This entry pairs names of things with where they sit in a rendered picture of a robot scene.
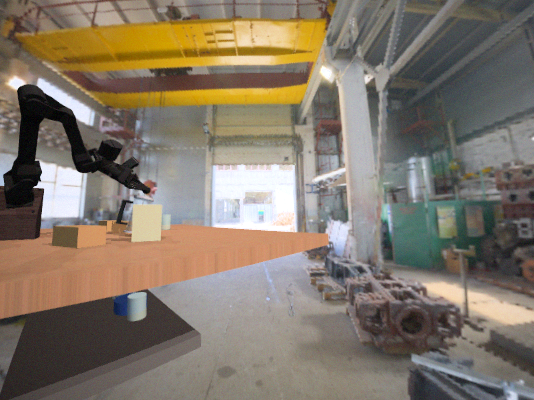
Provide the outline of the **pale grey cylinder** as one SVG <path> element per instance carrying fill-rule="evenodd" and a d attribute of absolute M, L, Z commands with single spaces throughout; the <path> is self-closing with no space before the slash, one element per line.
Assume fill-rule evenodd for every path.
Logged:
<path fill-rule="evenodd" d="M 162 214 L 161 230 L 170 230 L 171 214 Z"/>
<path fill-rule="evenodd" d="M 147 301 L 147 293 L 146 292 L 138 292 L 138 293 L 131 293 L 127 296 L 127 320 L 128 321 L 137 321 L 142 320 L 144 317 L 147 316 L 147 310 L 146 310 L 146 301 Z"/>

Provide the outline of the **dark blue cylinder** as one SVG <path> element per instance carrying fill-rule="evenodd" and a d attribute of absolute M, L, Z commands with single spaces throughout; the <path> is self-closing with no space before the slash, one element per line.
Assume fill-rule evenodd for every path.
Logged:
<path fill-rule="evenodd" d="M 133 292 L 131 292 L 133 293 Z M 119 316 L 126 316 L 127 315 L 127 296 L 131 293 L 127 293 L 125 295 L 120 295 L 117 298 L 114 299 L 114 313 Z"/>

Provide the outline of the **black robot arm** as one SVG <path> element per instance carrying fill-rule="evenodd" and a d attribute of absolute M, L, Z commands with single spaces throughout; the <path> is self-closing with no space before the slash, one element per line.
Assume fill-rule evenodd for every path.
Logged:
<path fill-rule="evenodd" d="M 34 186 L 41 181 L 40 162 L 35 161 L 40 122 L 45 118 L 63 123 L 71 144 L 73 163 L 78 172 L 107 175 L 123 145 L 117 140 L 102 141 L 99 148 L 87 150 L 78 129 L 73 110 L 47 95 L 36 85 L 26 84 L 17 89 L 21 120 L 18 157 L 13 167 L 3 175 L 6 208 L 31 207 Z M 95 162 L 92 160 L 92 156 Z"/>

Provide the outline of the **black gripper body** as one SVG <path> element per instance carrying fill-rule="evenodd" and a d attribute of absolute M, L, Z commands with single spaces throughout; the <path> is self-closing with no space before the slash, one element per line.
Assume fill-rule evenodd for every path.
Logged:
<path fill-rule="evenodd" d="M 109 167 L 108 172 L 107 172 L 107 176 L 111 177 L 111 178 L 114 178 L 114 180 L 120 182 L 122 185 L 127 187 L 126 184 L 129 182 L 129 179 L 134 174 L 133 173 L 134 171 L 131 170 L 129 167 L 128 168 L 124 168 L 122 170 L 122 168 L 118 167 L 119 165 L 117 165 L 117 164 L 114 163 L 113 165 L 111 165 Z M 127 187 L 127 188 L 129 188 L 129 187 Z"/>

